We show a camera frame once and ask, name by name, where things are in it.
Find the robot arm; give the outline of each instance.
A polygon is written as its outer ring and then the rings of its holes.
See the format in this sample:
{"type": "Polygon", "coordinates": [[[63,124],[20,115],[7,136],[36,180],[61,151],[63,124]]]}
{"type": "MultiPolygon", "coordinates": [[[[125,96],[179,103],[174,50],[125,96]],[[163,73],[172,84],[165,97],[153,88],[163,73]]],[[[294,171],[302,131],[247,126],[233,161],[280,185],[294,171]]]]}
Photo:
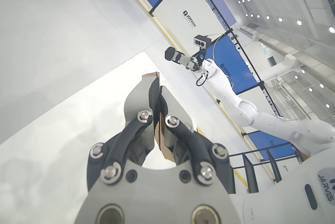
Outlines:
{"type": "MultiPolygon", "coordinates": [[[[186,58],[180,63],[188,64],[186,58]]],[[[223,103],[237,125],[251,126],[285,139],[308,156],[335,146],[335,129],[329,123],[322,120],[288,120],[272,114],[259,113],[252,102],[234,93],[229,79],[213,60],[204,60],[201,66],[196,64],[196,58],[190,58],[189,61],[194,64],[190,70],[202,75],[204,87],[223,103]]]]}

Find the black metal frame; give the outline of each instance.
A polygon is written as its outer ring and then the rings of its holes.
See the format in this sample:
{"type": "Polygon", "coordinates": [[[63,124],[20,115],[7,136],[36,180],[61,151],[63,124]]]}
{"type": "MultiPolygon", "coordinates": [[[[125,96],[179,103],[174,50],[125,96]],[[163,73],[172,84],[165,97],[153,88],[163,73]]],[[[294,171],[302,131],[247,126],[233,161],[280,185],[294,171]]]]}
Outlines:
{"type": "Polygon", "coordinates": [[[295,153],[294,155],[279,158],[279,159],[273,158],[273,156],[270,152],[270,149],[280,147],[280,146],[284,146],[284,145],[288,145],[288,144],[291,144],[291,143],[287,142],[287,143],[274,145],[274,146],[271,146],[271,147],[265,147],[265,148],[260,148],[260,149],[257,149],[257,150],[251,150],[251,151],[248,151],[248,152],[242,152],[242,153],[229,155],[229,157],[235,157],[235,156],[242,156],[243,157],[244,165],[233,167],[233,169],[243,169],[243,168],[245,169],[245,174],[247,176],[249,193],[258,192],[258,185],[257,185],[257,180],[256,180],[256,175],[255,175],[255,170],[254,170],[255,166],[268,164],[268,163],[271,164],[271,167],[272,167],[272,170],[273,170],[273,173],[274,173],[274,176],[275,176],[273,181],[276,182],[276,183],[279,183],[282,180],[282,178],[281,178],[281,175],[280,175],[280,171],[279,171],[277,162],[292,159],[292,158],[297,158],[299,164],[303,161],[303,159],[301,157],[301,154],[295,152],[296,150],[294,150],[294,149],[293,149],[294,153],[295,153]],[[261,160],[260,163],[252,164],[246,156],[247,154],[254,153],[254,152],[259,152],[259,151],[263,151],[263,150],[266,150],[266,152],[269,156],[269,159],[268,160],[263,159],[263,160],[261,160]]]}

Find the yellow floor line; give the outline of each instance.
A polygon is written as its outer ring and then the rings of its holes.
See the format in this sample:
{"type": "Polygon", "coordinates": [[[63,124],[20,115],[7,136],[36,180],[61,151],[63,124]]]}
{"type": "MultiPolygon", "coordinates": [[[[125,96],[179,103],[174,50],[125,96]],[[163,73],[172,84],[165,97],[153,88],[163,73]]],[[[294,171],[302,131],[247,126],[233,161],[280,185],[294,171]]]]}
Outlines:
{"type": "Polygon", "coordinates": [[[235,169],[234,169],[234,174],[247,188],[249,188],[248,183],[243,179],[243,177],[235,169]]]}
{"type": "Polygon", "coordinates": [[[199,132],[200,134],[205,135],[204,132],[202,132],[201,129],[200,129],[199,127],[197,127],[197,128],[198,128],[198,132],[199,132]]]}

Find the cardboard piece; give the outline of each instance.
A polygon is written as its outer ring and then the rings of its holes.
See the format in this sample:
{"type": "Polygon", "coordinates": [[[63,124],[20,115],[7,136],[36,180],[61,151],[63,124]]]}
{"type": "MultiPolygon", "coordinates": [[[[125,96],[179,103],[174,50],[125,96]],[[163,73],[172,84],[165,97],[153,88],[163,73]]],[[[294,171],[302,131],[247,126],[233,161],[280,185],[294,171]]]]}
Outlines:
{"type": "MultiPolygon", "coordinates": [[[[145,77],[156,76],[159,78],[159,72],[152,72],[142,75],[142,79],[145,77]]],[[[159,113],[158,125],[155,128],[155,140],[159,146],[159,150],[163,153],[164,158],[175,162],[171,151],[164,144],[164,130],[165,130],[165,119],[161,113],[159,113]]]]}

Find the circular bolt hole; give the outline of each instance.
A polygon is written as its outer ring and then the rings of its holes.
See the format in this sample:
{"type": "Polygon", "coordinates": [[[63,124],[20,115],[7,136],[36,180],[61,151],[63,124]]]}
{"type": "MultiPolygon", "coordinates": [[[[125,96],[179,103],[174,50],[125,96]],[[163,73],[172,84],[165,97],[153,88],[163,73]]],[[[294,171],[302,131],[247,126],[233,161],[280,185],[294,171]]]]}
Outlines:
{"type": "Polygon", "coordinates": [[[188,183],[191,180],[191,174],[187,171],[187,170],[182,170],[179,173],[179,179],[183,182],[183,183],[188,183]]]}
{"type": "Polygon", "coordinates": [[[129,170],[126,174],[126,180],[129,182],[129,183],[133,183],[135,182],[137,179],[137,172],[136,170],[132,169],[132,170],[129,170]]]}
{"type": "Polygon", "coordinates": [[[124,224],[124,214],[117,205],[107,205],[98,214],[97,224],[124,224]]]}

